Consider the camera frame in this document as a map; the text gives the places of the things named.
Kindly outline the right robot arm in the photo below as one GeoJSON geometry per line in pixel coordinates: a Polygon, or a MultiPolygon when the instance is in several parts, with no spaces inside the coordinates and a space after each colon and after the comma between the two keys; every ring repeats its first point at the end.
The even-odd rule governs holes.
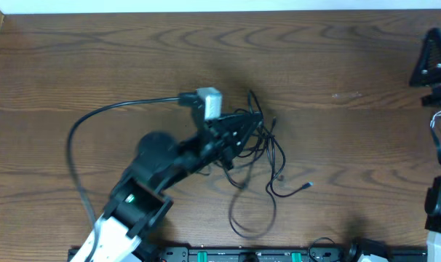
{"type": "MultiPolygon", "coordinates": [[[[411,87],[427,86],[431,93],[422,97],[421,105],[439,109],[429,121],[429,129],[436,147],[437,161],[441,164],[441,142],[436,135],[435,122],[441,120],[441,30],[431,28],[426,32],[421,53],[409,80],[411,87]]],[[[425,229],[427,261],[441,262],[441,176],[426,193],[424,210],[426,213],[425,229]]]]}

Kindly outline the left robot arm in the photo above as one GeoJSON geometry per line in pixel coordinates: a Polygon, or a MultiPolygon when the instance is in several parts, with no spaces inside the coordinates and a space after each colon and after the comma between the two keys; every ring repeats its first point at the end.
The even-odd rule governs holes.
{"type": "Polygon", "coordinates": [[[261,122],[258,112],[223,114],[198,123],[196,134],[186,140],[166,132],[145,135],[95,228],[71,260],[123,261],[172,207],[165,190],[216,161],[232,169],[233,159],[261,122]]]}

